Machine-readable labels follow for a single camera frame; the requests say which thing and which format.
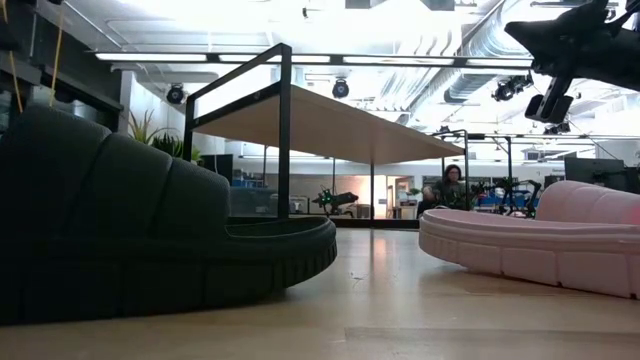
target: ceiling light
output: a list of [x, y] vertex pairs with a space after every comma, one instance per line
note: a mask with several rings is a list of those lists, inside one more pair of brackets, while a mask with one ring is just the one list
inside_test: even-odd
[[533, 59], [468, 59], [467, 66], [474, 67], [520, 67], [529, 69]]
[[421, 58], [421, 57], [345, 56], [344, 62], [349, 64], [394, 64], [394, 65], [433, 65], [433, 66], [453, 65], [453, 59]]
[[[244, 54], [228, 54], [228, 55], [219, 55], [220, 61], [222, 62], [247, 62], [251, 61], [256, 55], [244, 55]], [[276, 55], [271, 59], [267, 60], [269, 63], [279, 63], [282, 60], [280, 55]], [[329, 63], [331, 58], [325, 55], [293, 55], [291, 57], [291, 61], [294, 63], [319, 63], [326, 64]]]
[[136, 53], [97, 53], [103, 61], [140, 61], [140, 62], [205, 62], [204, 54], [136, 54]]

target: black pole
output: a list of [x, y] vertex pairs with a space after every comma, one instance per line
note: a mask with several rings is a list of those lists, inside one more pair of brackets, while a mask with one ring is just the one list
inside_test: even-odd
[[371, 176], [371, 208], [369, 209], [369, 221], [370, 221], [369, 226], [371, 228], [373, 228], [373, 219], [374, 219], [374, 216], [373, 216], [373, 197], [374, 197], [373, 185], [374, 185], [374, 180], [373, 180], [373, 178], [375, 176], [375, 168], [376, 168], [376, 166], [373, 163], [371, 163], [371, 171], [370, 171], [370, 176]]
[[465, 172], [465, 200], [466, 200], [466, 208], [467, 210], [472, 210], [471, 208], [471, 194], [469, 193], [471, 190], [469, 189], [469, 133], [464, 131], [464, 172]]
[[[507, 140], [507, 168], [509, 169], [509, 187], [513, 184], [513, 158], [511, 156], [511, 137], [505, 137]], [[509, 208], [513, 211], [513, 188], [509, 192]]]
[[291, 47], [282, 45], [280, 65], [280, 119], [278, 139], [278, 218], [289, 217], [289, 176], [291, 150]]
[[336, 158], [333, 158], [333, 173], [332, 173], [332, 182], [331, 182], [331, 192], [333, 195], [336, 195]]
[[262, 187], [267, 186], [267, 148], [268, 146], [264, 146], [264, 155], [262, 157]]
[[191, 162], [191, 149], [193, 146], [193, 131], [191, 123], [195, 118], [196, 99], [187, 98], [187, 109], [184, 116], [184, 141], [182, 143], [182, 159]]

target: woman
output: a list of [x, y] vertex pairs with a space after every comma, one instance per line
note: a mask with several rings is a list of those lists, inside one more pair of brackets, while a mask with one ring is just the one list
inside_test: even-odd
[[463, 193], [461, 180], [462, 170], [460, 167], [453, 164], [447, 166], [442, 180], [438, 180], [434, 186], [435, 195], [440, 205], [454, 206], [449, 203], [449, 200], [454, 194], [461, 195]]
[[422, 201], [418, 203], [418, 211], [416, 212], [418, 219], [426, 210], [433, 209], [436, 206], [436, 197], [429, 186], [422, 188]]

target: ceiling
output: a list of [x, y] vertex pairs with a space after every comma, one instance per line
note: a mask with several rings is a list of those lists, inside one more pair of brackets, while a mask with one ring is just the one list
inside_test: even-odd
[[[282, 42], [294, 54], [472, 57], [528, 57], [504, 33], [504, 24], [553, 19], [566, 11], [533, 7], [531, 0], [455, 1], [455, 11], [432, 11], [421, 0], [67, 0], [62, 9], [65, 29], [102, 52], [259, 53]], [[356, 8], [365, 3], [369, 9]], [[51, 21], [60, 8], [39, 4]], [[160, 93], [173, 82], [195, 91], [236, 66], [127, 64], [124, 69], [136, 71], [139, 81]], [[269, 67], [275, 72], [276, 66]], [[260, 71], [252, 81], [268, 85], [273, 76], [264, 74], [270, 71]], [[346, 78], [351, 91], [341, 101], [423, 132], [443, 125], [480, 133], [544, 130], [522, 116], [531, 96], [548, 87], [550, 79], [543, 76], [534, 75], [535, 86], [512, 100], [496, 102], [491, 93], [497, 81], [517, 73], [299, 66], [293, 74], [297, 85], [328, 97], [335, 79]], [[569, 93], [576, 97], [570, 110], [573, 133], [640, 135], [640, 126], [630, 121], [640, 111], [635, 93], [584, 80], [574, 81]]]

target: ductwork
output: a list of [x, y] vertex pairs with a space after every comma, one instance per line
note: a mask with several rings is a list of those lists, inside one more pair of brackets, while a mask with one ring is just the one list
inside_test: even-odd
[[[518, 57], [527, 56], [528, 52], [515, 43], [505, 41], [503, 17], [520, 0], [507, 0], [498, 4], [498, 9], [486, 20], [466, 44], [463, 43], [458, 56], [465, 57]], [[468, 97], [495, 78], [498, 74], [465, 74], [460, 69], [444, 68], [439, 70], [423, 91], [415, 97], [407, 111], [411, 114], [420, 112], [421, 108], [444, 94], [444, 101], [451, 104], [463, 104]]]

